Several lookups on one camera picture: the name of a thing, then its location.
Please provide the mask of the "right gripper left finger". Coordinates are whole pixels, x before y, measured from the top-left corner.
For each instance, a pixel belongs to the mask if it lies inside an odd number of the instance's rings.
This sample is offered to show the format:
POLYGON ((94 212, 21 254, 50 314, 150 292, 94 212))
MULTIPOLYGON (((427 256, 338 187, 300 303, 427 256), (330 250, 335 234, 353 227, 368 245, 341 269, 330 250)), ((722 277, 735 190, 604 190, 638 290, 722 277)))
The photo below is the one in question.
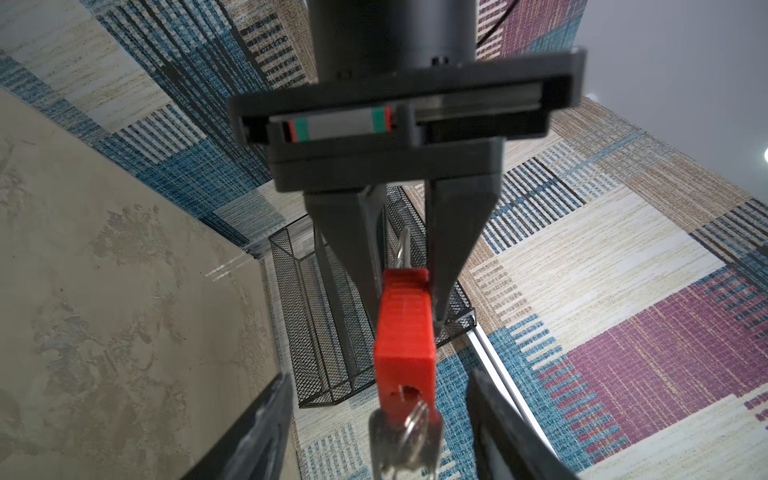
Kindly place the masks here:
POLYGON ((277 479, 293 417, 292 376, 277 374, 185 479, 277 479))

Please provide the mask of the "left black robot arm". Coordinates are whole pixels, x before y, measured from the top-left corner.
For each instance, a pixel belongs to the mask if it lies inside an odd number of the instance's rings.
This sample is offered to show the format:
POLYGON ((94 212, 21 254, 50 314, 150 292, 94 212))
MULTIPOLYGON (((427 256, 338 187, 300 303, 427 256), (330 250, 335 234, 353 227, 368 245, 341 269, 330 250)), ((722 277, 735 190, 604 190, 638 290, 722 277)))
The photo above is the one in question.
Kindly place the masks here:
POLYGON ((313 1, 318 80, 239 94, 237 142, 263 147, 275 188, 299 192, 314 225, 379 311, 389 185, 425 192, 433 325, 501 194, 505 145, 541 138, 579 105, 581 48, 480 61, 472 1, 313 1))

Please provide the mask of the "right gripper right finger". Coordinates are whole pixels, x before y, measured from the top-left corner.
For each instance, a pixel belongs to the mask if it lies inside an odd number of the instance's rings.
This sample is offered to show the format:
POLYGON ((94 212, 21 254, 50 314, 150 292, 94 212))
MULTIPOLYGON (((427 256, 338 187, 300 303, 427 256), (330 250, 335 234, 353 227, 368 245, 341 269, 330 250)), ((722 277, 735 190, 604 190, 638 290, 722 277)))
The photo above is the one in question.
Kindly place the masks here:
POLYGON ((577 478, 515 411, 487 373, 476 369, 470 374, 466 405, 478 478, 577 478))

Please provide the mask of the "red padlock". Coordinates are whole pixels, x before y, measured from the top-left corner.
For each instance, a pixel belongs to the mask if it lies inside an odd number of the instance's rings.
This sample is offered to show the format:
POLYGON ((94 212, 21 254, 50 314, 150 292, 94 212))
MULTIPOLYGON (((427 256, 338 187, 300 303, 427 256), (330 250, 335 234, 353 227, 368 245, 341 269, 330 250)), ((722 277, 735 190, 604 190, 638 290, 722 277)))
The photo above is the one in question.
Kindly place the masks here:
POLYGON ((404 228, 396 264, 383 273, 373 349, 380 408, 403 421, 420 406, 435 421, 436 344, 429 272, 411 266, 411 229, 404 228))

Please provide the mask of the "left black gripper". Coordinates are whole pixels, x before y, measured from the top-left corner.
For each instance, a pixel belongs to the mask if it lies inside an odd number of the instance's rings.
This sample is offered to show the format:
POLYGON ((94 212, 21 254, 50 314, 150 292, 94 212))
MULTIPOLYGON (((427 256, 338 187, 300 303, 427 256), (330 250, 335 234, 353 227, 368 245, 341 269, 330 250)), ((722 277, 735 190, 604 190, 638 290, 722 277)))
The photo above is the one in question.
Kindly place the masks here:
POLYGON ((441 327, 499 201, 505 143, 544 137, 552 113, 580 103, 586 60, 574 48, 240 94, 229 117, 239 144, 266 149, 278 191, 306 192, 306 210, 373 326, 383 184, 428 180, 427 269, 433 325, 441 327))

